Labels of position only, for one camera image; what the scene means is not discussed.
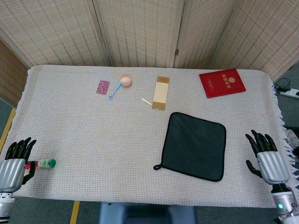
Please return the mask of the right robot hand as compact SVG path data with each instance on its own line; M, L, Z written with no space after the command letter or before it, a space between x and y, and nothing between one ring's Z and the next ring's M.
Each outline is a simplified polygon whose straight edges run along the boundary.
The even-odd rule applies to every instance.
M245 136L254 152L259 169L254 168L250 160L246 160L250 172L269 185L286 184L290 180L290 174L272 137L268 134L262 135L255 130L251 132L252 135Z

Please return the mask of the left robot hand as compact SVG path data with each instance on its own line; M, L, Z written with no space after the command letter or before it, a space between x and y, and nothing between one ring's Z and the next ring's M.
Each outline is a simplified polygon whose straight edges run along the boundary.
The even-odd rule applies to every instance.
M0 163L0 192L14 193L26 184L35 175L36 163L30 162L29 172L25 169L36 140L30 137L19 142L13 142Z

